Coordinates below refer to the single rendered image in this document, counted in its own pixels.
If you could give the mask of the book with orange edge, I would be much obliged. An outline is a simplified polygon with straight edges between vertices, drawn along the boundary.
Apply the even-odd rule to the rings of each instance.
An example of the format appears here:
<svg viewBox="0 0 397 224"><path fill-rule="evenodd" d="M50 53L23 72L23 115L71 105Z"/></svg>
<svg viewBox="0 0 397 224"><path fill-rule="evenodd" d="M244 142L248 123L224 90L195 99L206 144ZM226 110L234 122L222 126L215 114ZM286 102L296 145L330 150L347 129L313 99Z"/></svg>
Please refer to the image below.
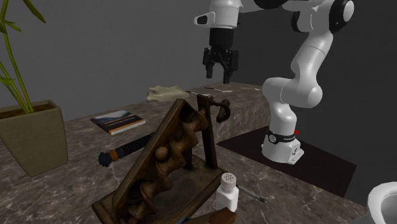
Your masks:
<svg viewBox="0 0 397 224"><path fill-rule="evenodd" d="M145 119L125 110L96 116L90 121L112 136L146 123Z"/></svg>

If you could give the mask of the grey pen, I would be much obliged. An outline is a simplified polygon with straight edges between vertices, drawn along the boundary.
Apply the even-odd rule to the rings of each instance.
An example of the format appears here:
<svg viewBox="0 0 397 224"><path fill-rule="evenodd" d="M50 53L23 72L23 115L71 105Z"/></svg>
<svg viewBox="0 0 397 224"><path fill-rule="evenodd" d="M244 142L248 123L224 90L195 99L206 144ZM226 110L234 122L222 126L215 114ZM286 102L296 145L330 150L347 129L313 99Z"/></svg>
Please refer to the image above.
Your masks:
<svg viewBox="0 0 397 224"><path fill-rule="evenodd" d="M255 193L253 193L252 191L250 191L250 190L244 188L243 186L236 185L236 187L237 187L239 190L243 191L244 193L248 194L250 197L252 197L252 198L254 198L254 199L256 199L256 200L258 200L258 201L260 201L260 202L262 202L262 203L266 203L266 202L267 202L263 197L260 197L259 195L257 195L257 194L255 194Z"/></svg>

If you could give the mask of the beige crumpled cloth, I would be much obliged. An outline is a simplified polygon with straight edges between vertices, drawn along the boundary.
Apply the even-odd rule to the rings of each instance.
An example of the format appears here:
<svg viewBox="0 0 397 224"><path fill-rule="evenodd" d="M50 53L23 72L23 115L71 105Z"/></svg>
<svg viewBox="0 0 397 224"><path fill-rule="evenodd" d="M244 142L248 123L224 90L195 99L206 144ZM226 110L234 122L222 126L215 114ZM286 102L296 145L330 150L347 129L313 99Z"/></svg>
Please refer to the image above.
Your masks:
<svg viewBox="0 0 397 224"><path fill-rule="evenodd" d="M150 87L146 100L148 102L158 101L158 102L172 102L176 99L185 99L189 97L189 93L178 86L173 87L163 87L156 85L155 87Z"/></svg>

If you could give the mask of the brown wooden screw model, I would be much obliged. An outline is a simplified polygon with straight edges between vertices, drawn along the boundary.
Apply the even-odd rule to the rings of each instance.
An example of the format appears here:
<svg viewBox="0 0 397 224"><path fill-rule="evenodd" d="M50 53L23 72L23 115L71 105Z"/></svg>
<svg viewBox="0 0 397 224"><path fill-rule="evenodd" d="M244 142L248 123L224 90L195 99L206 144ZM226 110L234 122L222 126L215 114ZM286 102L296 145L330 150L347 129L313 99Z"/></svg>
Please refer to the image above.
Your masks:
<svg viewBox="0 0 397 224"><path fill-rule="evenodd" d="M230 102L197 96L194 109L175 100L118 188L92 204L102 224L177 224L193 215L221 184L211 123L230 117Z"/></svg>

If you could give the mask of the brown wooden object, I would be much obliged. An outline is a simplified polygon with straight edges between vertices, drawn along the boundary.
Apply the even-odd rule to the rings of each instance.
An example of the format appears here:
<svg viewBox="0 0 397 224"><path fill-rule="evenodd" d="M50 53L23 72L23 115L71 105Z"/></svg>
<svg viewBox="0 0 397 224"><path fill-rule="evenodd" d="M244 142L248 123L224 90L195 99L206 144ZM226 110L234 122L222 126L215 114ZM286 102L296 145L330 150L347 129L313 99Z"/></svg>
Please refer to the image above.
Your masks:
<svg viewBox="0 0 397 224"><path fill-rule="evenodd" d="M234 224L237 215L224 207L223 209L192 218L183 224Z"/></svg>

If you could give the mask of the white shaker bottle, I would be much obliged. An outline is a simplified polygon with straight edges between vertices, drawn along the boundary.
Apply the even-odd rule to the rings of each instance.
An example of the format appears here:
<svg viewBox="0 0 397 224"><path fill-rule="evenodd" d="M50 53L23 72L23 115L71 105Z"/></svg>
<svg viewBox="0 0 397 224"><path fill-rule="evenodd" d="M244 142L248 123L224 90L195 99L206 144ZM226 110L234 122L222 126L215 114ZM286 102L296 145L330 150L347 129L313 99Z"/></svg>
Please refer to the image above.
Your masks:
<svg viewBox="0 0 397 224"><path fill-rule="evenodd" d="M216 190L215 210L221 210L225 207L231 212L237 210L239 189L236 182L237 178L230 172L221 175L221 184Z"/></svg>

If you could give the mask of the dark robot stand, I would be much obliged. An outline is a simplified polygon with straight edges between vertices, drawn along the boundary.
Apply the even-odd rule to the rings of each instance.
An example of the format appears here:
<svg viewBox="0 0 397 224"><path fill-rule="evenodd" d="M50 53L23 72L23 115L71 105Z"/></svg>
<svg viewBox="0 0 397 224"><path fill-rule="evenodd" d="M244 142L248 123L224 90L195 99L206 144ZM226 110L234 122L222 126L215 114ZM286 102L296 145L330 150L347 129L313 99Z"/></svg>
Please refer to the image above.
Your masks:
<svg viewBox="0 0 397 224"><path fill-rule="evenodd" d="M262 127L220 141L218 145L335 195L345 196L356 170L356 164L305 142L301 142L304 154L296 164L273 162L265 158L261 153L261 144L267 130L267 127Z"/></svg>

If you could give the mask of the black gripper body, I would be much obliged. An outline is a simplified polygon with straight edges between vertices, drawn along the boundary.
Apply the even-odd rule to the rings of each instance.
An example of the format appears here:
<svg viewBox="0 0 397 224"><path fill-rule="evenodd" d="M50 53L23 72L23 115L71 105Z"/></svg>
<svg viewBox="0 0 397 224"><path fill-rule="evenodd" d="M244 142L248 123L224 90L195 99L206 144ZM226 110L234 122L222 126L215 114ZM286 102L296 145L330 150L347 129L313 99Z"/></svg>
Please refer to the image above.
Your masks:
<svg viewBox="0 0 397 224"><path fill-rule="evenodd" d="M210 28L209 47L204 49L203 65L211 70L215 63L220 63L224 70L237 70L239 51L232 49L233 29Z"/></svg>

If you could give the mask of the bamboo plant in olive pot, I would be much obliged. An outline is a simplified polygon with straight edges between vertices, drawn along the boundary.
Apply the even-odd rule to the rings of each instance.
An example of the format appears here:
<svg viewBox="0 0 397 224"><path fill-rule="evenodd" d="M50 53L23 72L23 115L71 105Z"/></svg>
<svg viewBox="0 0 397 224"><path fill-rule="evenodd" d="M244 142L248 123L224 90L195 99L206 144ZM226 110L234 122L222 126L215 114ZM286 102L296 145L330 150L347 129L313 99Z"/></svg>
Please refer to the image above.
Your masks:
<svg viewBox="0 0 397 224"><path fill-rule="evenodd" d="M0 3L0 33L16 78L0 62L0 86L6 87L17 105L0 107L0 140L25 173L34 177L68 163L62 111L51 100L32 102L13 56L7 27L20 31L6 19L9 0Z"/></svg>

